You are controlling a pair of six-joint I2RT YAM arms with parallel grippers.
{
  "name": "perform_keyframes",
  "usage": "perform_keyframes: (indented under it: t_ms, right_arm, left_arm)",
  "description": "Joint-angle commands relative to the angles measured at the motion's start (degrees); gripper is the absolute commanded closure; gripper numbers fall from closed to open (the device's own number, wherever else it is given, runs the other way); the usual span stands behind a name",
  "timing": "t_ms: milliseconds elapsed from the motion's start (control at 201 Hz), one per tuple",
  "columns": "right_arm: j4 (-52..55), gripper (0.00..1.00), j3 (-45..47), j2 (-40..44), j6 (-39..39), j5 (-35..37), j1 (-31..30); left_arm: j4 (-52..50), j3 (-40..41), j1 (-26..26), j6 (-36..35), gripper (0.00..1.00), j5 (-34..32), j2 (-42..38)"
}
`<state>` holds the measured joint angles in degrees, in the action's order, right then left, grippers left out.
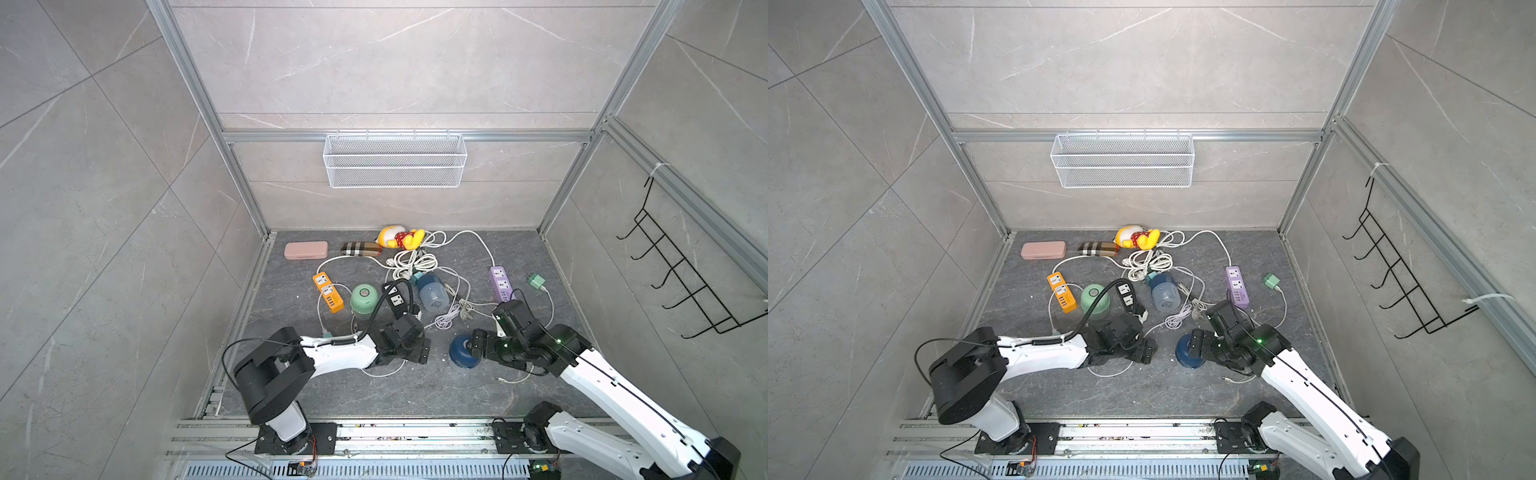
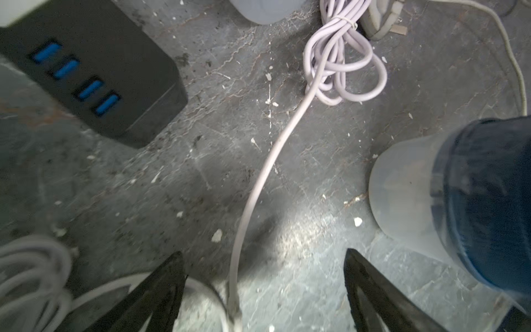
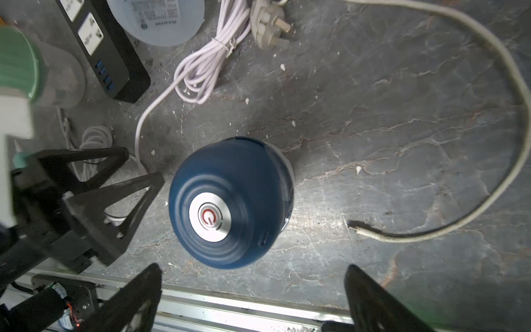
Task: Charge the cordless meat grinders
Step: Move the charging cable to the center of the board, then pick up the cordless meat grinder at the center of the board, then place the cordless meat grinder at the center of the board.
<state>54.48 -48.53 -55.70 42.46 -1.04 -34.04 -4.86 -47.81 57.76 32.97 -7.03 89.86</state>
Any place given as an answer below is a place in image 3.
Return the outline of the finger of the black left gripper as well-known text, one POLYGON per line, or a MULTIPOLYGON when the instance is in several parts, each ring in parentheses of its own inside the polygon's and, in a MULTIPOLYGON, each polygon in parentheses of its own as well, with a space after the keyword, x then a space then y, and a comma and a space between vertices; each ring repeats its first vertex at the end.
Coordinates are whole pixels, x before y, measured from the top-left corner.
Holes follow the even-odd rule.
POLYGON ((149 206, 165 184, 160 172, 65 196, 73 229, 105 266, 130 245, 149 206))
POLYGON ((100 188, 129 159, 125 147, 98 149, 54 149, 36 153, 36 159, 43 167, 46 177, 62 192, 80 194, 100 188), (95 166, 95 175, 81 180, 74 167, 95 166))

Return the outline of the blue meat grinder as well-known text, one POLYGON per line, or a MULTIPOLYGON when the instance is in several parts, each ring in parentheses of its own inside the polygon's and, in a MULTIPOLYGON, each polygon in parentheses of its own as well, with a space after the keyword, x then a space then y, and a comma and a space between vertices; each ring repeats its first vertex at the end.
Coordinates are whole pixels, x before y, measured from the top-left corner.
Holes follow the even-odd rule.
POLYGON ((130 35, 153 46, 178 46, 198 33, 203 0, 109 0, 116 21, 130 35))
POLYGON ((237 136, 191 154, 171 182, 174 232, 193 258, 233 270, 261 259, 288 225, 293 167, 267 142, 237 136))

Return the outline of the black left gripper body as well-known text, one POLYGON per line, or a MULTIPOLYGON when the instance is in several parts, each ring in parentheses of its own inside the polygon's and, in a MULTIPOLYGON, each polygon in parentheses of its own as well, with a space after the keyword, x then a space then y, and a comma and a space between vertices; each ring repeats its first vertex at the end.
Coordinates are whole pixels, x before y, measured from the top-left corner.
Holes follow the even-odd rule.
POLYGON ((95 251, 59 188, 22 169, 11 172, 11 183, 17 224, 1 227, 1 290, 47 259, 76 274, 90 267, 95 251))

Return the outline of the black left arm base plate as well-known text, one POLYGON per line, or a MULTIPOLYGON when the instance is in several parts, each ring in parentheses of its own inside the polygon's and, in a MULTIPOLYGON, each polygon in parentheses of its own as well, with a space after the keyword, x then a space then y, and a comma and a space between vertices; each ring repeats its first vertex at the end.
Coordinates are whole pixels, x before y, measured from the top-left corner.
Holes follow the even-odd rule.
POLYGON ((37 308, 50 308, 52 318, 65 331, 76 331, 100 308, 94 283, 37 274, 31 284, 38 297, 42 292, 51 296, 51 300, 39 300, 37 308))

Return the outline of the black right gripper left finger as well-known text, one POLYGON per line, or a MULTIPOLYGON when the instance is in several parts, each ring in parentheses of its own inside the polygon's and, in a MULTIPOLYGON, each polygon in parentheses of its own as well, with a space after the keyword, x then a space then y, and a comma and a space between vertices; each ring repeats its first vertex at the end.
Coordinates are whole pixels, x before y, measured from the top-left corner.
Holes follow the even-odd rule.
POLYGON ((162 296, 162 271, 151 264, 107 300, 79 331, 151 331, 162 296))

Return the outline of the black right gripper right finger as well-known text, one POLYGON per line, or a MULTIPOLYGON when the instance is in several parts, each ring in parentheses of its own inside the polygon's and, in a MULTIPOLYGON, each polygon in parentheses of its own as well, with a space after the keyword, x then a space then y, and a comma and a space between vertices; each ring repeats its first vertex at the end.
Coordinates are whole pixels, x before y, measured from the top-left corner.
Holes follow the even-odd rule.
POLYGON ((432 331, 356 265, 344 278, 354 331, 432 331))

